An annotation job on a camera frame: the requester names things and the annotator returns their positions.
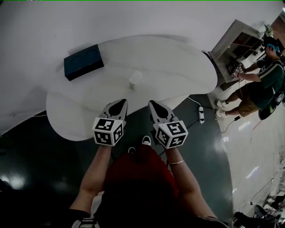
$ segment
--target white table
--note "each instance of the white table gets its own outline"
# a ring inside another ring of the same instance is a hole
[[[93,137],[95,117],[115,100],[127,99],[130,114],[147,106],[149,100],[207,94],[217,84],[215,68],[206,55],[179,41],[127,37],[99,44],[99,49],[103,68],[72,81],[65,78],[62,69],[48,92],[49,122],[66,139]],[[142,73],[142,79],[132,90],[129,78],[135,71]]]

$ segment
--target forearm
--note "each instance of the forearm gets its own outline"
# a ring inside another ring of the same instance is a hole
[[[238,77],[239,79],[244,79],[247,81],[256,81],[256,82],[261,81],[256,73],[240,73]]]
[[[254,71],[254,70],[257,69],[257,68],[258,68],[257,63],[254,63],[254,64],[252,64],[250,67],[248,67],[247,69],[243,69],[243,71],[244,71],[245,73],[247,73],[247,72]]]
[[[182,161],[183,158],[177,148],[165,150],[169,163]],[[171,165],[179,193],[187,208],[197,217],[216,217],[202,196],[199,184],[185,162]]]
[[[165,153],[169,163],[183,160],[177,148],[167,149]],[[180,194],[183,195],[194,191],[200,192],[199,184],[185,162],[170,167]]]
[[[80,185],[79,193],[70,209],[91,212],[93,198],[103,190],[103,184],[111,156],[111,148],[100,146],[85,173]]]
[[[80,191],[93,193],[94,196],[103,190],[103,184],[111,156],[109,146],[100,146],[97,153],[85,173],[80,185]]]

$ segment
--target dark floor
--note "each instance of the dark floor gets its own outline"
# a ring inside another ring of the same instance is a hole
[[[211,107],[207,95],[191,97],[203,107]],[[189,99],[175,108],[174,113],[186,126],[199,119],[197,104]],[[204,108],[204,115],[205,123],[197,122],[188,129],[189,135],[179,150],[213,212],[229,221],[232,181],[228,158],[222,148],[214,111]],[[126,122],[124,136],[112,150],[111,162],[129,146],[134,146],[140,136],[151,136],[152,122],[146,107],[127,116]],[[153,143],[152,147],[158,154],[163,152],[162,146]],[[30,118],[3,135],[0,138],[0,179],[8,179],[17,188],[5,197],[2,205],[6,212],[17,211],[25,217],[32,215],[34,222],[42,222],[68,208],[97,148],[93,138],[81,142],[62,138],[52,129],[46,116]]]

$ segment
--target shoe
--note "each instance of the shoe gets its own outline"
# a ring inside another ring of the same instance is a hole
[[[151,146],[151,139],[149,136],[145,135],[142,139],[142,145]]]
[[[227,118],[227,115],[226,115],[226,111],[225,111],[225,110],[220,110],[220,109],[218,109],[218,110],[216,111],[216,115],[217,115],[218,117]]]
[[[128,149],[128,154],[133,154],[133,153],[135,153],[135,152],[136,152],[136,150],[135,150],[134,147],[130,147],[130,148]]]
[[[222,101],[222,100],[218,100],[218,101],[216,102],[216,105],[217,105],[218,107],[227,107],[227,106],[228,106],[228,104],[226,103],[226,101]]]
[[[234,210],[234,211],[233,211],[233,216],[235,216],[235,214],[236,214],[237,212],[240,212],[240,211],[239,211],[239,210]]]

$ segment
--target gray floor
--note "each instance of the gray floor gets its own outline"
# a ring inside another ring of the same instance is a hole
[[[204,107],[211,105],[207,95],[192,97]],[[197,104],[189,99],[174,113],[186,126],[199,119]],[[205,109],[204,115],[205,123],[197,122],[188,129],[188,138],[179,150],[213,212],[221,220],[229,221],[232,217],[229,162],[214,111]],[[128,147],[138,145],[143,135],[151,136],[153,127],[146,107],[127,116],[126,122],[125,135],[112,149],[111,162]],[[46,116],[31,118],[0,139],[0,179],[16,190],[12,204],[19,205],[23,215],[32,212],[38,220],[69,207],[98,147],[94,139],[72,142],[60,137]],[[152,146],[158,154],[163,152],[162,146],[154,143]]]
[[[208,95],[211,104],[215,107],[215,100],[228,98],[238,88],[238,83],[227,91],[216,88]],[[239,102],[230,103],[225,110],[231,110]],[[280,153],[285,145],[284,117],[285,108],[280,104],[262,122],[256,112],[233,122],[222,134],[232,176],[233,206],[246,215],[252,215],[255,204],[263,205],[266,196],[279,183]],[[223,132],[234,118],[217,119]]]

